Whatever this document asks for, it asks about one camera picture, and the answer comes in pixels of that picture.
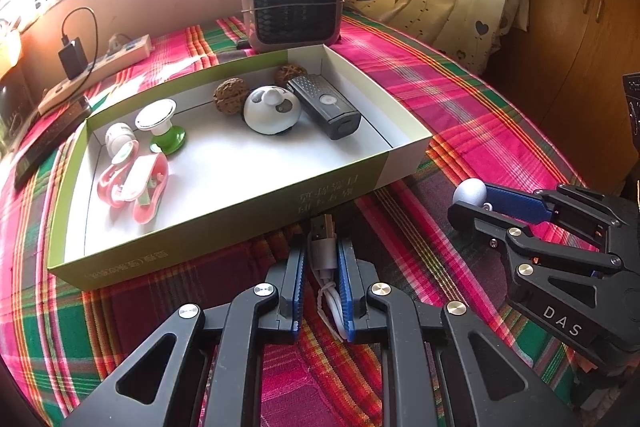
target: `wooden cabinet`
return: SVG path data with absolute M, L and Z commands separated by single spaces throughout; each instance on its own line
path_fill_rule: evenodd
M 485 73 L 587 184 L 615 190 L 636 162 L 622 74 L 640 71 L 640 0 L 530 0 Z

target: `bed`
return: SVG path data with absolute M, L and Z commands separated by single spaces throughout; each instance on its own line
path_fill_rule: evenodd
M 466 303 L 568 402 L 573 352 L 504 303 L 506 282 L 497 252 L 452 230 L 447 207 L 455 187 L 469 177 L 522 190 L 581 181 L 513 105 L 452 60 L 353 12 L 345 12 L 341 35 L 332 49 L 409 108 L 433 140 L 413 176 L 332 210 L 338 232 L 348 231 L 357 256 L 373 262 L 383 281 L 414 299 Z M 244 57 L 251 51 L 236 50 L 243 36 L 241 22 L 228 18 L 155 39 L 152 55 L 119 73 L 109 96 L 179 82 L 184 74 Z M 89 95 L 106 87 L 98 85 Z M 40 121 L 31 137 L 49 120 Z M 261 282 L 300 231 L 299 224 L 290 225 L 82 293 L 50 275 L 44 259 L 71 140 L 20 193 L 11 183 L 0 192 L 0 355 L 35 410 L 55 426 L 181 304 L 212 307 Z M 574 241 L 550 225 L 537 234 Z M 308 283 L 305 295 L 299 342 L 265 353 L 262 424 L 380 425 L 376 347 L 334 341 L 315 311 Z

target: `cardboard box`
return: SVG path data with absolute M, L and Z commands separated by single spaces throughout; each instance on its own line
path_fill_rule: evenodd
M 285 134 L 264 136 L 212 103 L 217 85 L 240 76 L 253 89 L 292 62 L 324 76 L 362 113 L 358 130 L 329 140 L 303 111 Z M 366 74 L 325 46 L 256 55 L 191 73 L 122 98 L 89 117 L 72 146 L 53 215 L 47 267 L 82 289 L 107 286 L 244 241 L 412 174 L 431 137 L 420 121 Z M 111 160 L 107 128 L 135 129 L 139 111 L 172 98 L 172 123 L 187 131 L 169 156 L 156 217 L 139 225 L 129 205 L 114 209 L 95 192 Z M 135 131 L 141 150 L 150 134 Z

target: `pink plastic toy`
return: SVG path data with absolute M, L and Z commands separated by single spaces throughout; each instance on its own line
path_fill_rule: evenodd
M 131 168 L 121 197 L 134 201 L 133 219 L 140 225 L 151 221 L 158 210 L 158 202 L 169 178 L 169 163 L 163 153 L 140 156 Z
M 127 172 L 134 163 L 139 149 L 138 140 L 126 142 L 111 159 L 111 165 L 98 179 L 98 197 L 113 208 L 121 208 L 126 201 L 122 199 L 122 186 Z

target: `remote control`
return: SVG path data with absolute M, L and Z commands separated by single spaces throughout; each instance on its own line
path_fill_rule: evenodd
M 319 74 L 301 74 L 287 86 L 332 140 L 353 134 L 360 125 L 360 112 Z
M 87 97 L 82 96 L 71 103 L 66 111 L 35 139 L 15 166 L 15 190 L 24 187 L 44 160 L 51 156 L 90 114 L 89 101 Z

